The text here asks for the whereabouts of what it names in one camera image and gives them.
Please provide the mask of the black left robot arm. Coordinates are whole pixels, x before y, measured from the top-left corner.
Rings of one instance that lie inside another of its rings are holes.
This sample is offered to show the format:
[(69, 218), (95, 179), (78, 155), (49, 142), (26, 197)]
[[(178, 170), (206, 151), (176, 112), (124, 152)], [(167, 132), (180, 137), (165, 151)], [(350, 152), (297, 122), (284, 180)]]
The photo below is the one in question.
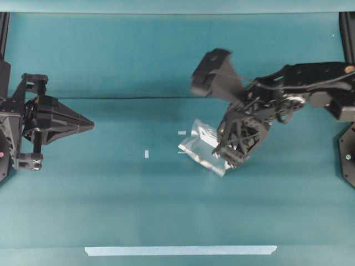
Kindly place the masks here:
[(42, 146), (94, 129), (92, 121), (46, 94), (46, 75), (24, 73), (8, 96), (10, 72), (1, 60), (1, 180), (10, 168), (39, 171)]

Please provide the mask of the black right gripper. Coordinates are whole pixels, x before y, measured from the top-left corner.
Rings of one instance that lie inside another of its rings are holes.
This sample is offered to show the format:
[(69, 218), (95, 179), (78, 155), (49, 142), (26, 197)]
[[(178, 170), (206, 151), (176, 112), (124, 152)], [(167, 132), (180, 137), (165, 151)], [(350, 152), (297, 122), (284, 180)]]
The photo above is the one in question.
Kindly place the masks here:
[(265, 140), (271, 124), (286, 124), (305, 104), (305, 86), (285, 85), (282, 80), (253, 80), (229, 103), (217, 128), (214, 153), (231, 168), (238, 168)]

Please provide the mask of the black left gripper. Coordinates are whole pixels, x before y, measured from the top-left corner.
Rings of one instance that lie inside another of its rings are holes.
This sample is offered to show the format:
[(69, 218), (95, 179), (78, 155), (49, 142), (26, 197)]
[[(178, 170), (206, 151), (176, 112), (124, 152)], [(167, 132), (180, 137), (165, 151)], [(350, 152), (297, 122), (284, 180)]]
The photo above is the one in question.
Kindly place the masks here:
[(42, 168), (43, 145), (94, 129), (85, 116), (46, 94), (48, 77), (23, 74), (11, 97), (16, 116), (16, 133), (11, 144), (13, 168), (38, 171)]

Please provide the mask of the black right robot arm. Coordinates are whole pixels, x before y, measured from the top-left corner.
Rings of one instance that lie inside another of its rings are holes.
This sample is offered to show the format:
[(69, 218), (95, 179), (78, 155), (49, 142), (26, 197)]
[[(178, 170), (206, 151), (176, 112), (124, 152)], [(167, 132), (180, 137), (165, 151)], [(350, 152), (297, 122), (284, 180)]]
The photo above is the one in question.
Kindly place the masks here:
[(342, 62), (286, 65), (232, 90), (212, 154), (239, 167), (267, 138), (274, 121), (286, 124), (305, 104), (354, 122), (354, 66)]

